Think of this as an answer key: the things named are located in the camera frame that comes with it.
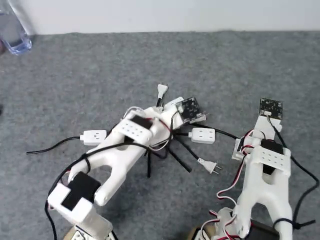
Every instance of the plastic bottle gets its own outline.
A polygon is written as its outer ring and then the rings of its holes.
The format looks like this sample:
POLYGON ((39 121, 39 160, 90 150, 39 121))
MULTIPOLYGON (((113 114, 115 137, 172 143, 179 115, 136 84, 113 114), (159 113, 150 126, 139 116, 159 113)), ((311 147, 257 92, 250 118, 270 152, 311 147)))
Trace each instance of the plastic bottle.
POLYGON ((23 54, 32 47, 28 34, 8 0, 0 0, 0 39, 14 55, 23 54))

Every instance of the white wall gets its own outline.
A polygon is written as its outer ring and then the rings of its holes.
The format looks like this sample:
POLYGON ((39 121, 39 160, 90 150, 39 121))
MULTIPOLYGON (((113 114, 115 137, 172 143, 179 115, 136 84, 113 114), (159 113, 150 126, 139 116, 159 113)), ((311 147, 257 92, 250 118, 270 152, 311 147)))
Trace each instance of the white wall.
POLYGON ((37 34, 320 30, 320 0, 11 0, 37 34))

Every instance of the circuit board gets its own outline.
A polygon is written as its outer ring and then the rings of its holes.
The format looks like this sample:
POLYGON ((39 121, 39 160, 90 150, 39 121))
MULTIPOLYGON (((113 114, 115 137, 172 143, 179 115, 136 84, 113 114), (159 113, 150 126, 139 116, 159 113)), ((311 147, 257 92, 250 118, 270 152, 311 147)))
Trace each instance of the circuit board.
POLYGON ((260 116, 270 116, 273 119, 282 119, 282 102, 267 98, 260 99, 260 116))
POLYGON ((183 123, 188 123, 204 115, 201 112, 201 109, 195 97, 190 97, 181 102, 178 102, 175 106, 181 115, 183 123))

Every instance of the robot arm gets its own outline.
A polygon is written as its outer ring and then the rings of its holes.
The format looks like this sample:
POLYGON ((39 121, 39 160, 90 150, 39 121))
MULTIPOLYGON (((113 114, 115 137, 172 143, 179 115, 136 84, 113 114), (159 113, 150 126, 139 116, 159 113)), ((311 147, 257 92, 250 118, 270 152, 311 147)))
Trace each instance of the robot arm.
MULTIPOLYGON (((144 146, 166 142, 170 136, 168 126, 172 124, 172 129, 176 129, 184 123, 177 111, 175 106, 163 112, 156 107, 147 108, 143 112, 130 111, 109 136, 87 154, 123 143, 125 137, 144 146)), ((112 231, 112 224, 97 214, 94 203, 104 206, 111 199, 125 181, 127 172, 144 152, 145 149, 137 145, 122 145, 89 156, 87 160, 91 169, 101 166, 112 168, 109 179, 100 185, 84 174, 88 172, 88 164, 84 160, 80 161, 70 170, 69 185, 58 183, 48 196, 48 203, 84 233, 95 240, 105 240, 112 231)))
POLYGON ((230 222, 225 229, 230 235, 239 236, 242 239, 251 240, 257 237, 270 240, 293 239, 293 227, 284 221, 276 225, 278 231, 276 234, 267 227, 262 227, 264 228, 262 235, 252 234, 255 226, 252 224, 251 212, 257 203, 267 208, 272 222, 280 218, 292 220, 292 209, 289 204, 291 152, 273 140, 275 131, 270 122, 278 131, 282 126, 280 119, 270 118, 271 114, 267 111, 267 115, 258 116, 254 127, 257 131, 253 131, 252 136, 236 140, 232 158, 243 159, 243 164, 246 165, 242 193, 234 209, 223 208, 218 212, 220 222, 216 224, 217 235, 213 237, 214 240, 225 236, 224 227, 230 222), (242 151, 239 151, 241 145, 253 148, 249 148, 248 154, 244 156, 242 151))

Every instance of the power plug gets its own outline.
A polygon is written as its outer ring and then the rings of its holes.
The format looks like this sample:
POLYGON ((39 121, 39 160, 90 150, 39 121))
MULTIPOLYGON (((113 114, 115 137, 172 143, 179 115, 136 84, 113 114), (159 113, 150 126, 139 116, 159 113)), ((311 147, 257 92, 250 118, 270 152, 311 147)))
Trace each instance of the power plug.
POLYGON ((216 140, 216 131, 213 128, 194 127, 188 136, 194 143, 213 144, 216 140))
POLYGON ((84 145, 87 146, 97 146, 102 143, 107 137, 106 130, 88 130, 84 131, 82 135, 80 135, 80 140, 83 141, 84 145))

